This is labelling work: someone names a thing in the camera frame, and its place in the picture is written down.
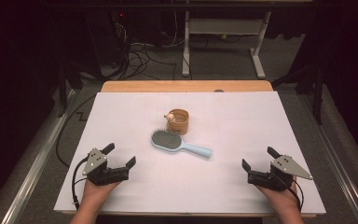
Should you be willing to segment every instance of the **human hand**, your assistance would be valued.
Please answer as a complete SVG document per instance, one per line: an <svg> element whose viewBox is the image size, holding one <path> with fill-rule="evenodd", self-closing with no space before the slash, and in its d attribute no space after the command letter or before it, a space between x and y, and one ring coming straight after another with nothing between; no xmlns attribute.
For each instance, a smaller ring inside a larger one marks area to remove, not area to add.
<svg viewBox="0 0 358 224"><path fill-rule="evenodd" d="M269 200L271 207L278 215L281 223L302 224L300 211L296 197L288 190L276 191L256 186ZM296 193L296 183L293 182L291 189Z"/></svg>
<svg viewBox="0 0 358 224"><path fill-rule="evenodd" d="M81 204L75 216L72 218L71 223L95 223L95 220L100 213L103 204L106 202L106 199L108 198L110 192L115 189L120 183L121 182L103 186L96 186L91 183L91 181L86 180Z"/></svg>

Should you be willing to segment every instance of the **hairbrush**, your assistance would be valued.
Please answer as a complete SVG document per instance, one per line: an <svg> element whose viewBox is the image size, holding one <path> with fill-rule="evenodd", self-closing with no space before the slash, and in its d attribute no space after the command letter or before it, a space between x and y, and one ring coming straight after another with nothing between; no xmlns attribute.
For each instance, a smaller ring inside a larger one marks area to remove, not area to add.
<svg viewBox="0 0 358 224"><path fill-rule="evenodd" d="M170 152L186 149L206 158L210 158L212 154L212 151L209 148L187 144L182 140L182 137L179 134L170 133L164 129L156 129L153 131L152 145Z"/></svg>

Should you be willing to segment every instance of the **wooden cup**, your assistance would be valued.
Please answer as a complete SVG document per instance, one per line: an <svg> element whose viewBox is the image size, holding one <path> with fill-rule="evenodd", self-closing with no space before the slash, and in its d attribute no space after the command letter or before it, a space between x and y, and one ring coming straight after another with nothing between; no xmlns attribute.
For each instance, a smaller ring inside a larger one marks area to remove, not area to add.
<svg viewBox="0 0 358 224"><path fill-rule="evenodd" d="M167 121L167 130L180 135L186 134L189 120L188 112L183 109L173 109L171 112L175 116L175 122Z"/></svg>

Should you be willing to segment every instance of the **black cable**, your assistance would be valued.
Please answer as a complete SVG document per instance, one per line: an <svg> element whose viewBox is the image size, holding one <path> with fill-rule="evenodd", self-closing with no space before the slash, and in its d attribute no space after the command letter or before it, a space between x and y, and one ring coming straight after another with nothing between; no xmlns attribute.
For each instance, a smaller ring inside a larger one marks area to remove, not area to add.
<svg viewBox="0 0 358 224"><path fill-rule="evenodd" d="M78 182L83 181L83 180L87 180L87 178L83 178L83 179L77 180L77 181L75 182L75 185L76 185Z"/></svg>
<svg viewBox="0 0 358 224"><path fill-rule="evenodd" d="M300 192L301 192L301 205L300 205L300 211L301 211L302 205L304 204L304 192L302 191L302 188L298 185L298 183L295 180L293 180L293 181L296 183L296 185L298 186L298 188L300 189Z"/></svg>
<svg viewBox="0 0 358 224"><path fill-rule="evenodd" d="M161 63L161 64L167 64L167 65L173 65L172 79L174 79L175 70L176 70L176 65L177 65L176 63L163 63L163 62L157 61L157 60L155 60L155 59L152 59L152 58L150 57L150 55L147 53L146 46L145 46L145 54L147 55L147 57L149 58L149 60L152 61L152 62Z"/></svg>
<svg viewBox="0 0 358 224"><path fill-rule="evenodd" d="M75 110L74 112L72 112L72 114L68 117L68 119L65 121L65 123L63 124L61 130L60 130L60 133L58 134L58 138L57 138L57 142L56 142L56 155L57 155L57 158L58 160L66 167L69 168L69 164L66 163L60 156L60 153L59 153L59 143L60 143L60 140L61 140L61 136L62 136L62 133L63 133L63 130L65 130L66 128L66 125L68 124L68 121L71 119L71 117L77 112L77 110L82 106L84 105L86 102L88 102L89 100L91 100L92 98L94 98L96 96L95 95L92 95L89 99L87 99L86 101L84 101L83 103L81 103Z"/></svg>
<svg viewBox="0 0 358 224"><path fill-rule="evenodd" d="M128 69L128 62L127 62L127 60L123 60L123 63L120 65L120 67L116 71L112 72L111 74L103 76L104 79L96 78L96 77L86 77L82 74L80 74L80 76L83 80L86 80L88 82L101 83L101 82L105 82L107 80L112 80L113 77L116 77L116 76L121 75L122 73L125 73L127 71L127 69Z"/></svg>
<svg viewBox="0 0 358 224"><path fill-rule="evenodd" d="M133 53L133 54L135 54L137 56L135 58L131 58L130 62L133 61L133 60L138 59L140 61L140 64L137 65L136 69L135 69L135 65L131 65L130 68L134 69L135 71L132 74L130 74L130 75L126 76L126 77L123 77L123 79L128 79L130 77L134 77L134 76L137 76L137 75L141 74L147 68L147 63L149 61L149 60L147 60L145 58L142 58L139 55L139 53L142 53L142 52L130 51L130 53Z"/></svg>
<svg viewBox="0 0 358 224"><path fill-rule="evenodd" d="M191 73L191 68L190 68L190 64L188 64L185 56L182 56L183 60L185 61L185 63L187 64L187 67L188 67L188 74L190 76L190 80L193 80L193 74Z"/></svg>
<svg viewBox="0 0 358 224"><path fill-rule="evenodd" d="M79 209L79 200L77 199L76 193L75 193L75 184L76 184L76 173L77 170L79 169L80 165L83 164L84 162L87 161L89 157L84 158L83 160L80 161L80 163L77 164L75 170L74 170L74 174L72 176L72 198L74 199L74 205L76 207L76 210Z"/></svg>
<svg viewBox="0 0 358 224"><path fill-rule="evenodd" d="M153 77L153 76L148 75L148 74L145 74L145 73L141 73L141 74L144 75L144 76L146 76L146 77L151 77L151 78L153 78L153 79L155 79L155 80L161 80L161 79L159 79L158 77Z"/></svg>
<svg viewBox="0 0 358 224"><path fill-rule="evenodd" d="M272 174L278 181L281 182L281 184L283 184L284 186L286 186L286 184L283 182L283 180L281 180L280 177L278 177L277 175L275 174ZM297 207L298 207L298 210L301 212L301 208L302 208L302 203L300 202L300 199L298 198L298 195L292 190L291 186L286 186L286 188L290 191L290 193L293 194L293 196L295 196L296 200L297 200Z"/></svg>
<svg viewBox="0 0 358 224"><path fill-rule="evenodd" d="M130 52L129 51L127 51L125 58L126 58L125 61L127 62L127 69L128 69L130 67ZM124 78L124 76L127 73L127 69L120 74L120 76L118 77L117 80L122 80Z"/></svg>

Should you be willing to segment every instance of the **white paper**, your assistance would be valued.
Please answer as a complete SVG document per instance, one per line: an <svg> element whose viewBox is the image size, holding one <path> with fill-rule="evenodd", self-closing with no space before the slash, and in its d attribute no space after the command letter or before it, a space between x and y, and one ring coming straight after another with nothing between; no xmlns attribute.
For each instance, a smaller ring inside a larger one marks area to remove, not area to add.
<svg viewBox="0 0 358 224"><path fill-rule="evenodd" d="M163 117L181 108L189 113L186 143L210 148L206 159L181 150L151 145L151 133L164 128ZM111 193L104 212L131 214L272 214L241 160L253 170L269 171L267 147L287 154L305 170L303 158L277 92L114 92L98 93L54 210L75 211L71 180L75 166L94 147L110 143L108 167L124 166L136 156L130 179ZM81 166L77 179L82 178ZM311 180L297 180L305 194L302 212L324 214ZM84 183L76 185L81 200Z"/></svg>

